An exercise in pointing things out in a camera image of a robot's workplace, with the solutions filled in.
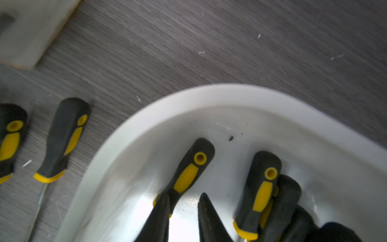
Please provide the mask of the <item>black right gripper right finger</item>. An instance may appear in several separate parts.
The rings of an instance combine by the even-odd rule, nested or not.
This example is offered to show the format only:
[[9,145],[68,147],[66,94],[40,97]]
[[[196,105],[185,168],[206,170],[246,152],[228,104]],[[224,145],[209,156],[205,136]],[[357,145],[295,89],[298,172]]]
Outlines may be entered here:
[[200,242],[232,242],[209,196],[202,193],[198,203]]

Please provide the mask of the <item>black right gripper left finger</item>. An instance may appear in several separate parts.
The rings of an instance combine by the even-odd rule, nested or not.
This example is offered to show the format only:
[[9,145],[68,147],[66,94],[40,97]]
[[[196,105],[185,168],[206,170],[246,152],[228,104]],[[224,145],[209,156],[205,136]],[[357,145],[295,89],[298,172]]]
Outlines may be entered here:
[[162,193],[135,242],[167,242],[169,237],[170,199]]

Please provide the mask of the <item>yellow black file tool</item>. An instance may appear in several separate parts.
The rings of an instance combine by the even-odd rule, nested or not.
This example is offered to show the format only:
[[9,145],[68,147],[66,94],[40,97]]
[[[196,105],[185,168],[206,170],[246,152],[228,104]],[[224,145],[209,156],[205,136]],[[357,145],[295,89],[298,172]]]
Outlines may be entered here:
[[43,186],[24,241],[32,241],[37,220],[46,201],[48,188],[67,170],[71,152],[76,147],[90,114],[90,105],[80,98],[70,97],[59,103],[47,135],[44,160],[34,174],[34,178]]
[[12,103],[1,104],[1,183],[14,173],[15,157],[26,135],[28,114]]

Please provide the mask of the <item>white plastic storage tray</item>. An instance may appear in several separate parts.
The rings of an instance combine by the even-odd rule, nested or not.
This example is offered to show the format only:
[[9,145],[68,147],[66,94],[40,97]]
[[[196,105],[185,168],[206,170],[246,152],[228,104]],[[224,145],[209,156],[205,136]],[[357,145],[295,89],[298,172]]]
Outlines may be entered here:
[[56,236],[58,242],[132,242],[154,198],[198,138],[214,159],[178,202],[172,242],[197,242],[198,201],[208,194],[227,232],[254,155],[276,154],[302,188],[300,205],[317,225],[334,221],[364,242],[387,239],[387,151],[287,94],[217,84],[162,98],[126,120],[92,159]]

